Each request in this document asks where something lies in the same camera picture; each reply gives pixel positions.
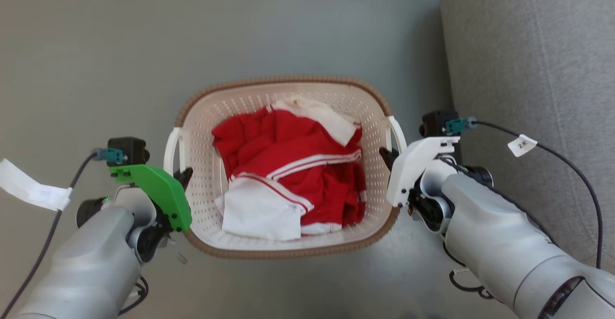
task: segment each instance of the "red stripe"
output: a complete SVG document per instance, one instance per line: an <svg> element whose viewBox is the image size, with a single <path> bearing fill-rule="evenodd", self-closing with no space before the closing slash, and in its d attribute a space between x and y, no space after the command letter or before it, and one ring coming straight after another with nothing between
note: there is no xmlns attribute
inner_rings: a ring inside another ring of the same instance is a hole
<svg viewBox="0 0 615 319"><path fill-rule="evenodd" d="M280 193L279 190L275 189L269 183L267 183L266 181L263 181L262 179L259 179L258 177L253 177L250 174L243 174L243 175L239 175L238 177L248 177L250 179L257 180L260 183L262 183L262 184L266 185L267 187L271 188L272 190L274 190L275 193L278 193L281 197L285 198L286 200L290 201L291 203L295 203L297 205L301 205L301 207L303 207L306 210L306 213L309 212L309 209L306 208L306 206L303 205L303 203L299 203L298 201L294 201L291 198L288 198L286 195Z"/></svg>
<svg viewBox="0 0 615 319"><path fill-rule="evenodd" d="M313 161L310 161L310 162L307 162L307 163L299 164L299 165L297 165L297 166L295 166L295 167L293 167L293 168L290 168L290 169L288 169L288 170L285 170L285 171L281 172L280 174L273 175L273 177L278 177L278 178L279 178L279 177L284 177L284 176L286 176L286 175L289 175L289 174L288 174L288 172L292 172L292 170L294 170L294 169L296 169L296 168L299 168L300 166L306 166L306 165L310 165L310 164L318 163L318 162L321 162L321 161L326 162L325 164L330 164L329 162L330 162L330 161L334 161L334 160L349 160L349 161L355 161L355 160L357 160L357 159L359 159L359 158L361 157L361 152L359 152L356 156L353 156L353 155L354 155L354 153L356 153L356 152L357 152L357 151L355 151L355 152L353 152L353 153L349 153L349 154L348 154L347 156L345 156L345 157L339 157L339 158L336 158L336 159L317 159L317 160L313 160Z"/></svg>

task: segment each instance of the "gray sofa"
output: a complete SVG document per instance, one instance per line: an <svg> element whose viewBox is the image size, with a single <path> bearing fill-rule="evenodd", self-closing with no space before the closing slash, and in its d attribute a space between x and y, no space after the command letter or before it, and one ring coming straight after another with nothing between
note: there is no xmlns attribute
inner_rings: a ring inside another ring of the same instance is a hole
<svg viewBox="0 0 615 319"><path fill-rule="evenodd" d="M603 268L615 272L615 0L442 0L455 108L560 151L593 184ZM464 163L540 219L577 260L595 264L597 219L582 181L543 150L515 158L513 137L466 133Z"/></svg>

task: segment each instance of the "red fabric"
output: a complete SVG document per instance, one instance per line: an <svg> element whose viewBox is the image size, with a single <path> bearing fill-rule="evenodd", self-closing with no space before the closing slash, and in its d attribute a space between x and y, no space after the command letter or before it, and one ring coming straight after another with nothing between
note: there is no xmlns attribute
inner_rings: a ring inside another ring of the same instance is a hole
<svg viewBox="0 0 615 319"><path fill-rule="evenodd" d="M343 147L320 123L288 111L267 109L231 117L211 133L229 179L242 172L267 177L289 163L301 163L315 155L316 158L317 155L334 159L348 157L360 150L361 138L358 129L351 142ZM365 175L355 161L284 174L278 182L314 205L301 218L302 225L317 222L348 225L363 219L365 202L361 202L360 192L365 190Z"/></svg>

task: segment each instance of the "cable connector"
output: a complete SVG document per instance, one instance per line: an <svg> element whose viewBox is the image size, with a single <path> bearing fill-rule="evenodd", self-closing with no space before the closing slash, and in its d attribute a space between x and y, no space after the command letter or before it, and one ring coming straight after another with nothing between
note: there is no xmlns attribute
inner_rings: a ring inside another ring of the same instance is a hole
<svg viewBox="0 0 615 319"><path fill-rule="evenodd" d="M95 148L92 150L92 154L95 154L92 160L96 161L104 160L109 163L121 164L126 160L126 157L123 155L123 151L118 150L117 148Z"/></svg>
<svg viewBox="0 0 615 319"><path fill-rule="evenodd" d="M450 120L444 124L443 132L446 133L446 135L454 135L455 133L461 133L466 129L476 129L476 124L474 122L476 122L475 117Z"/></svg>

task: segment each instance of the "green bracket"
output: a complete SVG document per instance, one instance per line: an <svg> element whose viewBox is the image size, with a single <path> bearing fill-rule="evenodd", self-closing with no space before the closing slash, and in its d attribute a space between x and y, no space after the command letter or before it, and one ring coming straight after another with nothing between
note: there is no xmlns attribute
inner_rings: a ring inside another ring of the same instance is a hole
<svg viewBox="0 0 615 319"><path fill-rule="evenodd" d="M145 164L111 166L119 183L134 183L160 207L174 231L187 231L192 223L184 188L165 170Z"/></svg>

